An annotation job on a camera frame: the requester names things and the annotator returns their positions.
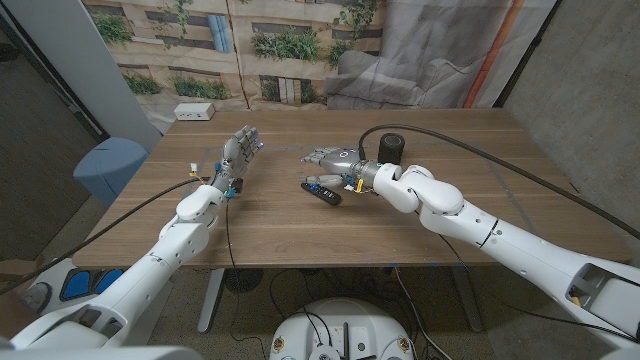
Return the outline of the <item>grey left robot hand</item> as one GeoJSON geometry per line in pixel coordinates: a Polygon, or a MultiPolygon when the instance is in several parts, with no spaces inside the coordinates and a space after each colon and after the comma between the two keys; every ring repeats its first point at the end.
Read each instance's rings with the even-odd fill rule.
{"type": "Polygon", "coordinates": [[[219,166],[208,184],[222,192],[229,189],[236,179],[244,176],[262,147],[256,127],[246,125],[241,128],[225,142],[219,166]]]}

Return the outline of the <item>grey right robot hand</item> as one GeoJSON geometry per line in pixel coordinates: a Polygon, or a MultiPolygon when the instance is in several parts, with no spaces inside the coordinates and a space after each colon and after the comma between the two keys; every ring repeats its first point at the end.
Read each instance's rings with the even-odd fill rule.
{"type": "Polygon", "coordinates": [[[373,187],[374,177],[379,169],[375,161],[362,160],[355,149],[324,147],[316,148],[301,158],[301,162],[320,166],[324,175],[303,176],[302,182],[324,187],[340,187],[346,184],[365,189],[373,187]]]}

